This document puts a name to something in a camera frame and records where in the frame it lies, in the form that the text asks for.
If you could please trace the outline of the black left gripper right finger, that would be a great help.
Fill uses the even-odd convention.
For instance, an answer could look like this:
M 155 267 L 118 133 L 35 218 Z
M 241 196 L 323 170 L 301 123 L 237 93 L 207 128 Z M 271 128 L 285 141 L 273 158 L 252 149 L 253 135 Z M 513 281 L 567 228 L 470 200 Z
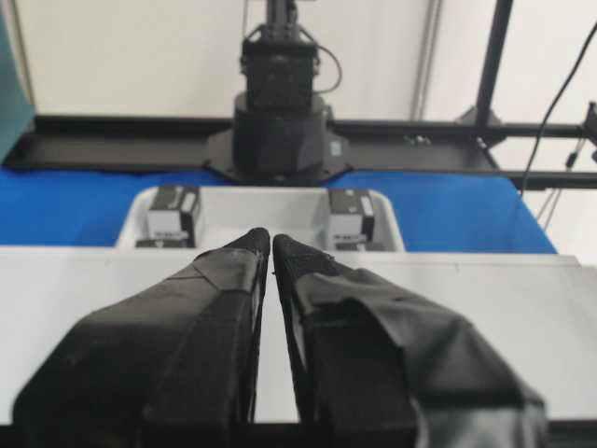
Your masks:
M 545 404 L 463 315 L 272 244 L 299 417 L 334 447 L 543 447 Z

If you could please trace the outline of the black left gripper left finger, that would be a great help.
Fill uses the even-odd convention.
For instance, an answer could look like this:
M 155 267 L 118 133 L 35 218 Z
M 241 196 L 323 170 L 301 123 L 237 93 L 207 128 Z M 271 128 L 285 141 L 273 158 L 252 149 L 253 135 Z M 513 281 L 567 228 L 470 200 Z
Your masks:
M 79 320 L 18 395 L 26 447 L 228 447 L 255 415 L 270 236 Z

